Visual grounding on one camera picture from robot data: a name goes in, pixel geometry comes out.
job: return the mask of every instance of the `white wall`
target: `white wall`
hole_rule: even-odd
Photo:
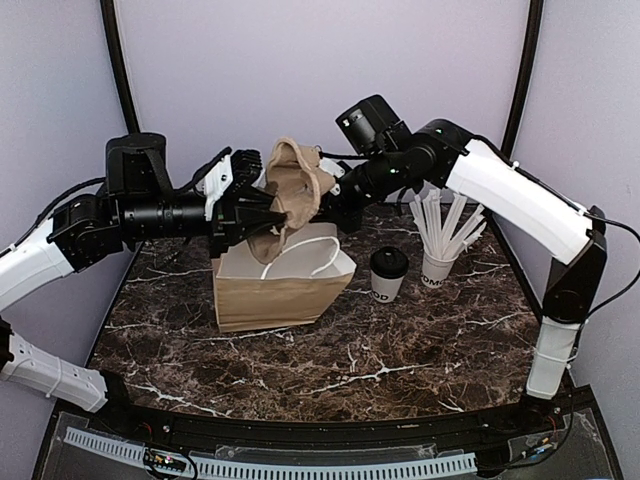
[[[546,2],[540,45],[515,158],[583,205],[640,228],[640,3]],[[549,256],[510,229],[536,291],[544,292]],[[609,263],[600,299],[640,266],[627,233],[607,232]],[[640,478],[640,289],[594,315],[574,376],[590,383],[625,478]]]
[[[497,143],[528,2],[117,2],[145,128],[174,183],[222,147],[276,139],[353,153],[334,119],[373,93],[410,128],[445,117]]]
[[[97,1],[0,2],[0,65],[2,248],[53,197],[104,175],[105,142],[126,130]],[[129,259],[46,286],[2,316],[32,343],[83,364]],[[52,406],[0,385],[0,478],[31,478]]]

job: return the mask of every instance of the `brown paper bag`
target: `brown paper bag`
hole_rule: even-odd
[[[220,331],[313,323],[349,284],[355,267],[340,250],[332,224],[309,224],[291,235],[267,266],[242,242],[214,265]]]

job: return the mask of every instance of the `marble tabletop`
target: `marble tabletop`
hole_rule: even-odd
[[[370,207],[342,236],[356,274],[311,325],[222,334],[204,239],[148,242],[98,339],[91,368],[120,373],[138,405],[280,421],[402,419],[516,402],[538,323],[487,229],[445,285],[420,282],[410,215]],[[410,259],[398,298],[370,295],[370,254]]]

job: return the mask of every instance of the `white vented strip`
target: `white vented strip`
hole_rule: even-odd
[[[67,428],[65,443],[134,467],[145,468],[142,463],[145,447],[141,444],[114,440],[76,428]],[[423,480],[447,478],[464,473],[475,473],[475,454],[466,453],[444,458],[413,462],[385,463],[348,467],[299,467],[239,463],[191,455],[198,466],[200,480]],[[156,467],[158,471],[178,475],[170,469]],[[188,465],[181,477],[191,478],[193,468]]]

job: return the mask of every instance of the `paper cup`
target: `paper cup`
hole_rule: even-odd
[[[422,275],[420,279],[428,288],[440,288],[451,272],[458,257],[452,260],[438,260],[427,252],[422,257]]]
[[[371,295],[380,303],[389,303],[398,295],[409,270],[409,259],[395,247],[384,247],[371,255]]]

